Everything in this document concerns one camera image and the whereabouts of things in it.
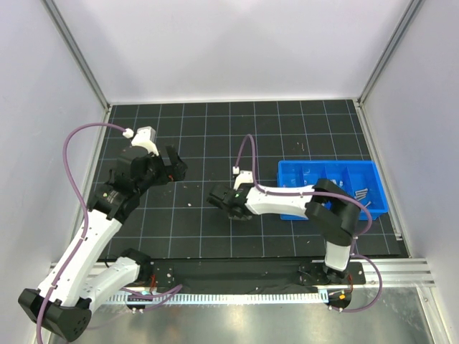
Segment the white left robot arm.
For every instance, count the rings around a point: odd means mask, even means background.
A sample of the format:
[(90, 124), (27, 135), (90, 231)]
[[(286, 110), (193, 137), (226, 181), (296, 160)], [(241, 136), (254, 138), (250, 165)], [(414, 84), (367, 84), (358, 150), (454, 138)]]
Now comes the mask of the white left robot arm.
[(60, 261), (36, 289), (24, 289), (20, 307), (39, 329), (73, 342), (87, 328), (93, 313), (118, 290), (153, 276), (151, 258), (125, 249), (97, 277), (88, 277), (94, 263), (152, 186), (183, 181), (187, 165), (168, 145), (169, 163), (140, 146), (123, 149), (107, 182), (87, 203), (82, 226)]

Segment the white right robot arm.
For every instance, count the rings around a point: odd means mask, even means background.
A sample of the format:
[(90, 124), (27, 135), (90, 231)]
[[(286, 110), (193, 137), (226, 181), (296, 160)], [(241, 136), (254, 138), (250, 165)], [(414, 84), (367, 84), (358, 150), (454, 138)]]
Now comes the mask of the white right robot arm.
[(264, 214), (285, 214), (307, 219), (326, 242), (323, 273), (328, 281), (347, 278), (354, 232), (361, 209), (359, 203), (332, 181), (320, 178), (312, 186), (278, 188), (254, 181), (214, 186), (208, 203), (227, 212), (231, 219), (247, 220)]

